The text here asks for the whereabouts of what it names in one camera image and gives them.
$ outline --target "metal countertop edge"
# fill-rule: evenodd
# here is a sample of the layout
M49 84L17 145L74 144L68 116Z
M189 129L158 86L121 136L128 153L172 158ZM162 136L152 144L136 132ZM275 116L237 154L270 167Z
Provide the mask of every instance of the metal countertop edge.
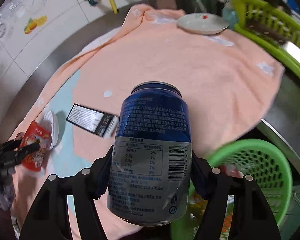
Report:
M143 0L137 3L146 3L156 7L157 1ZM0 125L0 143L9 139L55 71L91 41L121 26L132 5L134 4L120 8L117 15L109 12L78 30L36 68L14 98ZM188 8L183 8L180 0L177 1L177 5L178 9L189 11ZM261 119L257 128L284 152L300 174L300 81L293 74L285 72L273 106Z

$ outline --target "can rim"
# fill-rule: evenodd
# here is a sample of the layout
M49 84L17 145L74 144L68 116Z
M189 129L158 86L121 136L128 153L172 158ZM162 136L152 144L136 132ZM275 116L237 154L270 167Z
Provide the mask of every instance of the can rim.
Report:
M166 82L161 82L161 81L147 81L147 82L143 82L143 83L141 83L141 84L139 84L139 85L136 85L136 86L132 89L131 93L132 93L136 88L138 88L139 86L142 86L142 85L145 85L145 84L162 84L162 85L166 85L166 86L172 87L173 89L175 89L175 90L181 95L180 90L177 89L175 86L173 86L173 85L171 85L171 84L169 84L169 83L166 83Z

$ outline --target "blue and white can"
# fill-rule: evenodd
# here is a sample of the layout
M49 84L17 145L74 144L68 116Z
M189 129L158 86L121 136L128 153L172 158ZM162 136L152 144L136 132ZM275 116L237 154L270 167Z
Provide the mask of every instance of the blue and white can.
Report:
M109 180L108 209L142 226L181 218L191 167L188 106L163 82L136 86L122 104Z

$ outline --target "pink cloth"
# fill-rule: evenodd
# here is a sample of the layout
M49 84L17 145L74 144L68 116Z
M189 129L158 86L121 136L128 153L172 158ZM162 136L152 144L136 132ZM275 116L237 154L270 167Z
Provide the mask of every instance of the pink cloth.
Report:
M12 138L39 118L78 69L80 78L73 90L73 103L117 116L123 100L137 84L163 81L177 87L189 107L193 150L201 157L252 129L270 108L284 68L252 41L231 30L208 37L177 28L176 19L183 15L180 10L133 6L110 41L79 54L58 69ZM112 96L104 97L105 90L110 90ZM75 153L91 162L103 157L114 142L113 137L99 138L76 126L73 135ZM22 168L17 168L14 207L22 221L48 175L34 179L30 185L35 188L33 194L23 200L18 190L29 185L21 184L25 175ZM109 239L139 229L108 211L106 195L96 205Z

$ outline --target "green plastic basket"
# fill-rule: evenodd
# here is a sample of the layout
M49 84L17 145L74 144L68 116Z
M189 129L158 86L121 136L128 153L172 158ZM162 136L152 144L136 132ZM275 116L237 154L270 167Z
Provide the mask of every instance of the green plastic basket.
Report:
M287 159L276 146L259 139L239 140L221 147L207 160L212 168L230 163L243 174L251 174L268 200L277 224L281 224L290 203L292 175ZM191 185L189 195L193 192ZM184 217L172 222L173 240L194 238L197 225L188 213L187 210Z
M231 0L237 13L239 22L234 30L251 39L264 48L269 54L283 63L300 78L300 63L282 49L276 41L266 34L256 35L246 28L246 19L257 20L273 29L287 40L300 48L300 25L285 12L272 7L263 0Z

